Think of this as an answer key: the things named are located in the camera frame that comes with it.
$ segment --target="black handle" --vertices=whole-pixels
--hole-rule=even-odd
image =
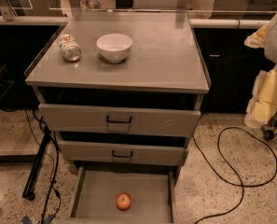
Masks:
[[[106,121],[107,121],[108,123],[123,123],[123,124],[129,124],[129,123],[132,122],[132,116],[130,116],[129,120],[127,120],[127,121],[110,120],[110,117],[107,116]]]
[[[130,155],[118,155],[118,154],[115,154],[115,150],[112,150],[112,156],[115,157],[115,158],[129,159],[129,158],[132,157],[132,151],[131,151]]]

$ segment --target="drawer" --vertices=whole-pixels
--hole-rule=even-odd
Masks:
[[[71,161],[102,161],[182,166],[187,157],[184,147],[64,141],[58,136],[63,156]]]
[[[126,211],[116,207],[121,192],[132,198]],[[173,170],[87,162],[79,168],[68,216],[56,223],[174,223]]]
[[[191,136],[199,111],[48,105],[39,109],[52,131]]]

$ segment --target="bowl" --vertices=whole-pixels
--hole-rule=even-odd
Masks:
[[[120,63],[130,55],[132,40],[127,35],[108,34],[97,40],[97,47],[110,63]]]

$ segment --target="can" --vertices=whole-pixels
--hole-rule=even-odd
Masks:
[[[81,48],[72,35],[64,34],[59,37],[59,46],[66,61],[75,62],[81,58]]]

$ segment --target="red apple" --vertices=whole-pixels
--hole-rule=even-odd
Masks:
[[[131,206],[131,196],[128,193],[120,193],[117,197],[117,207],[121,211],[126,211]]]

